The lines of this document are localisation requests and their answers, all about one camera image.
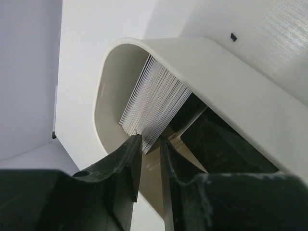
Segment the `silver credit card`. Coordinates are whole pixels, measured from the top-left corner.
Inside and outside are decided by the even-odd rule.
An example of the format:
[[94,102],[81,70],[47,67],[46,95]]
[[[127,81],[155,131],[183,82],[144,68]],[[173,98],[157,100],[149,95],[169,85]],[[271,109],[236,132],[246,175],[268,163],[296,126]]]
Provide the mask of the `silver credit card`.
[[165,66],[149,55],[119,125],[129,136],[142,136],[142,151],[147,154],[191,93]]

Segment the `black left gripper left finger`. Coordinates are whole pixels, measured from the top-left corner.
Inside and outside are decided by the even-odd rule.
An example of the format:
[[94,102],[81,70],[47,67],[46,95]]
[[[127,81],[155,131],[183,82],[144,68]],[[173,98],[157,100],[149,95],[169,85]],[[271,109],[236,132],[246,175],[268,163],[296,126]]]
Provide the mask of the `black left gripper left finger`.
[[3,231],[128,231],[141,177],[141,135],[70,176],[54,169],[0,172]]

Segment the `white card tray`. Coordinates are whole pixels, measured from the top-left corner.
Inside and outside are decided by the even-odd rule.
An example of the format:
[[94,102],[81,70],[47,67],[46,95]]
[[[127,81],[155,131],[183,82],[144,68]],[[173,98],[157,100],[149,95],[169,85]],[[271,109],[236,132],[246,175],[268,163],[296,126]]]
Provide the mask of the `white card tray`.
[[126,139],[118,123],[147,54],[272,162],[307,182],[308,108],[207,38],[127,38],[107,50],[94,110],[107,152]]

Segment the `black credit card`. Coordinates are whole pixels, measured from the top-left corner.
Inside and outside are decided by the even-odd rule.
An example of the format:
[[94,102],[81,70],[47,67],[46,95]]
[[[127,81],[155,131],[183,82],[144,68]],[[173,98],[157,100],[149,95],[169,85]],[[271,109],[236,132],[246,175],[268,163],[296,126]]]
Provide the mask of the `black credit card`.
[[195,94],[188,97],[169,125],[210,174],[279,172]]

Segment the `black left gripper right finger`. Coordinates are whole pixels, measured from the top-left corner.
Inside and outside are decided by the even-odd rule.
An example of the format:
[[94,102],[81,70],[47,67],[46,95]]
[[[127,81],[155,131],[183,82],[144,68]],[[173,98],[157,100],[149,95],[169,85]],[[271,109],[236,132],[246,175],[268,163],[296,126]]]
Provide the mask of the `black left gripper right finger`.
[[167,231],[305,231],[308,188],[286,174],[207,174],[159,139]]

